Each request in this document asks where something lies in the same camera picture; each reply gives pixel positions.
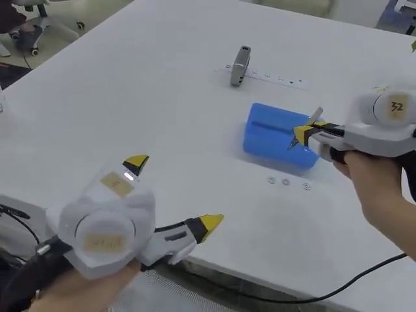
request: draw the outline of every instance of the sticker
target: sticker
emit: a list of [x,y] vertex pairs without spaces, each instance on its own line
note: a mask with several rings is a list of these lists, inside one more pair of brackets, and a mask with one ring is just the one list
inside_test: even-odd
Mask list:
[[84,240],[84,250],[87,252],[118,254],[124,252],[124,246],[124,235],[88,234]]
[[403,120],[408,109],[409,96],[407,94],[391,94],[389,96],[388,117],[390,120]]
[[121,198],[126,197],[134,189],[129,182],[115,172],[110,172],[100,181]]

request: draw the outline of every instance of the wire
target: wire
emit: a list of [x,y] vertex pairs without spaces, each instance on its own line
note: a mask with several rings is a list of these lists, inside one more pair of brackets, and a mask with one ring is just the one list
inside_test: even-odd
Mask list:
[[402,253],[400,255],[396,255],[392,258],[389,258],[383,262],[378,263],[377,265],[372,266],[371,268],[369,268],[368,270],[358,274],[356,277],[354,277],[353,279],[351,279],[348,283],[346,283],[345,285],[343,285],[342,287],[339,287],[337,290],[330,292],[329,294],[326,294],[325,296],[321,296],[321,297],[317,297],[317,298],[310,298],[310,299],[305,299],[305,300],[274,300],[274,299],[268,299],[268,298],[262,298],[262,297],[258,297],[258,296],[254,296],[252,294],[246,294],[244,292],[240,292],[238,290],[229,288],[227,286],[221,285],[215,281],[212,281],[209,278],[206,278],[205,276],[201,276],[192,272],[189,272],[187,270],[184,270],[187,274],[190,274],[191,276],[195,276],[196,278],[199,278],[201,280],[204,280],[212,285],[215,285],[217,287],[220,287],[221,289],[225,290],[225,291],[229,291],[231,293],[240,295],[240,296],[244,296],[250,299],[254,299],[254,300],[259,300],[259,301],[263,301],[263,302],[269,302],[272,304],[312,304],[314,302],[319,302],[319,301],[323,301],[325,299],[328,299],[332,296],[335,296],[336,294],[339,294],[341,291],[344,291],[345,289],[347,289],[349,286],[351,286],[352,284],[354,284],[357,280],[359,280],[360,278],[366,276],[367,274],[370,274],[371,272],[374,272],[375,270],[384,267],[385,265],[388,265],[389,263],[398,261],[400,259],[403,259],[407,257],[407,254]]
[[21,262],[23,262],[23,263],[26,263],[27,262],[27,260],[26,259],[24,259],[24,258],[22,258],[22,257],[20,257],[20,256],[18,256],[18,255],[13,255],[13,254],[10,254],[13,258],[16,258],[16,259],[19,259]]
[[31,66],[29,65],[29,62],[27,62],[27,59],[26,59],[26,53],[24,51],[22,51],[21,54],[23,55],[23,59],[25,60],[25,63],[27,65],[28,69],[31,70],[32,68],[31,68]]
[[1,213],[4,213],[5,215],[8,215],[9,217],[13,218],[15,221],[19,222],[22,226],[24,226],[29,232],[31,232],[33,238],[35,239],[37,244],[40,244],[40,239],[36,235],[36,233],[31,229],[30,226],[28,226],[25,222],[20,220],[18,217],[14,216],[13,214],[9,213],[8,211],[1,211]]

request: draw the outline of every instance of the small metal object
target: small metal object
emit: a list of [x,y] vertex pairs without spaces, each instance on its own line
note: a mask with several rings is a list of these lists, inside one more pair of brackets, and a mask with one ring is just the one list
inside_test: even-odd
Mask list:
[[42,247],[40,247],[39,249],[37,249],[36,253],[37,253],[38,255],[44,255],[44,254],[46,254],[48,251],[50,251],[50,249],[51,249],[51,245],[45,245],[45,246],[42,246]]
[[[318,109],[313,113],[311,117],[307,120],[305,125],[313,125],[317,120],[319,119],[320,115],[324,112],[324,109],[322,107],[318,107]],[[293,138],[292,142],[287,147],[287,150],[290,150],[291,148],[294,148],[295,145],[299,143],[298,139],[296,137]]]
[[240,48],[237,57],[235,58],[233,69],[231,70],[231,79],[230,83],[232,86],[240,86],[244,76],[246,75],[246,70],[248,63],[250,61],[250,52],[252,49],[246,45],[243,45]]

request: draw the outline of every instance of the chair leg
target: chair leg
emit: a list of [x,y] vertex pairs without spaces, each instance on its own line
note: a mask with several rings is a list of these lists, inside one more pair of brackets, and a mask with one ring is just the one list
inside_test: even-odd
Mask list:
[[11,56],[8,49],[3,44],[0,44],[0,57],[9,57]]

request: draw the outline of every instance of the white wall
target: white wall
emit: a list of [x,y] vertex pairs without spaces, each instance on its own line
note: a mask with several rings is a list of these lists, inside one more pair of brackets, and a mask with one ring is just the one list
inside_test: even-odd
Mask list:
[[375,27],[389,0],[334,0],[330,18]]

